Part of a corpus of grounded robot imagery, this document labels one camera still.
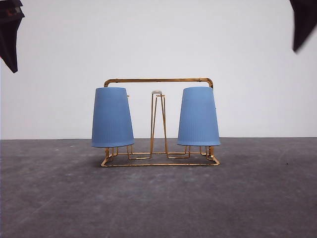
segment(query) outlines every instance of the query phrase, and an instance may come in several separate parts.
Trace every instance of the metal frame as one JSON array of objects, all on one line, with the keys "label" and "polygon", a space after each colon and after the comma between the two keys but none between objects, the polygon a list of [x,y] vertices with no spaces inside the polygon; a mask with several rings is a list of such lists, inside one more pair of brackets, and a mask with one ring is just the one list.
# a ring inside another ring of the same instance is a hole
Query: metal frame
[{"label": "metal frame", "polygon": [[[145,83],[145,82],[206,82],[209,87],[213,88],[213,83],[209,78],[146,78],[146,79],[109,79],[105,82],[104,87],[108,87],[110,83]],[[162,110],[162,121],[163,121],[163,129],[164,129],[164,144],[165,151],[163,152],[154,152],[154,131],[155,131],[155,123],[156,123],[156,111],[158,98],[160,98],[161,110]],[[220,165],[220,162],[213,154],[213,146],[205,146],[205,152],[202,152],[202,147],[199,146],[199,152],[191,152],[191,146],[185,146],[184,152],[169,152],[168,151],[168,142],[166,137],[166,113],[165,113],[165,95],[162,94],[161,91],[153,91],[152,92],[152,102],[151,102],[151,137],[150,137],[150,151],[149,152],[133,152],[133,145],[127,146],[127,153],[119,153],[118,147],[112,148],[112,153],[110,154],[110,148],[105,148],[106,157],[104,161],[101,163],[102,167],[138,167],[138,166],[217,166]],[[149,164],[107,164],[108,162],[112,162],[114,157],[118,155],[127,155],[128,160],[145,160],[151,159],[152,155],[163,155],[165,154],[169,159],[188,159],[191,154],[200,154],[206,157],[207,161],[212,161],[212,163],[149,163]],[[146,157],[134,157],[132,155],[147,155]]]}]

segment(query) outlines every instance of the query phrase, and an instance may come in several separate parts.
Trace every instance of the brass frame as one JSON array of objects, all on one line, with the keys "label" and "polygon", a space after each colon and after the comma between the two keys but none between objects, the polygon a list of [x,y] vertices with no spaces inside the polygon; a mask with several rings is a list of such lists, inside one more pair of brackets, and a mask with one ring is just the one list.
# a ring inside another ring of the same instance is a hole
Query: brass frame
[{"label": "brass frame", "polygon": [[[110,83],[145,83],[145,82],[206,82],[209,87],[213,88],[213,83],[209,78],[146,78],[146,79],[109,79],[105,82],[104,87],[108,87]],[[158,98],[160,98],[161,110],[162,110],[162,120],[163,120],[163,129],[164,129],[164,145],[165,151],[163,152],[154,152],[154,131],[156,123],[156,111]],[[220,162],[213,154],[213,146],[205,146],[205,152],[202,152],[202,147],[199,146],[199,152],[191,152],[191,146],[185,146],[184,152],[169,152],[168,151],[168,142],[166,137],[166,113],[165,113],[165,95],[161,91],[152,92],[152,101],[151,101],[151,137],[150,137],[150,151],[149,152],[133,152],[133,146],[127,146],[127,153],[119,153],[118,147],[112,147],[112,153],[110,154],[110,148],[105,148],[106,157],[101,163],[102,167],[138,167],[138,166],[217,166],[220,165]],[[144,160],[151,159],[152,155],[163,155],[165,154],[169,159],[188,159],[191,154],[200,154],[206,157],[206,160],[213,161],[213,163],[154,163],[154,164],[123,164],[123,165],[109,165],[108,162],[112,162],[113,158],[118,155],[127,155],[128,160]],[[147,157],[135,157],[132,158],[131,155],[148,155]]]}]

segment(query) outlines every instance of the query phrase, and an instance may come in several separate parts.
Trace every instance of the gray concrete floor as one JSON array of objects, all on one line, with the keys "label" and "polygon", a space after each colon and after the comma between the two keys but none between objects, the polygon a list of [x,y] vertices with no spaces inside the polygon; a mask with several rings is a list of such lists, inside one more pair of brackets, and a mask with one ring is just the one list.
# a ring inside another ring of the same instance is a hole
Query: gray concrete floor
[{"label": "gray concrete floor", "polygon": [[317,237],[317,138],[221,142],[218,167],[101,168],[90,140],[1,141],[1,237]]}]

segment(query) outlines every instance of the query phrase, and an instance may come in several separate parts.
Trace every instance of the white wall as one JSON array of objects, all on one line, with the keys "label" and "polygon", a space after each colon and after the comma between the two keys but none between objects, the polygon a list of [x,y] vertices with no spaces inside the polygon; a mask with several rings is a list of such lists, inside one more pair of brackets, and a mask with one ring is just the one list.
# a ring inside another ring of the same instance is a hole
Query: white wall
[{"label": "white wall", "polygon": [[[1,67],[2,139],[90,138],[95,88],[146,77],[210,77],[222,137],[317,136],[317,33],[292,52],[288,0],[23,3],[19,71]],[[189,85],[116,84],[131,95],[135,137],[149,137],[154,89],[177,137]]]}]

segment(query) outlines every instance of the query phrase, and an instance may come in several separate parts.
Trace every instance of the metal rod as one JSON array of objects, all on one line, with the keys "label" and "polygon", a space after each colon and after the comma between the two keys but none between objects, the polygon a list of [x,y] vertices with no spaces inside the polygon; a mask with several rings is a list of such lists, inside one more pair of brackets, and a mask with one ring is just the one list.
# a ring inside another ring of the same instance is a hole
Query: metal rod
[{"label": "metal rod", "polygon": [[104,87],[108,87],[111,83],[155,83],[155,82],[206,82],[210,88],[213,83],[209,78],[123,78],[108,79]]}]

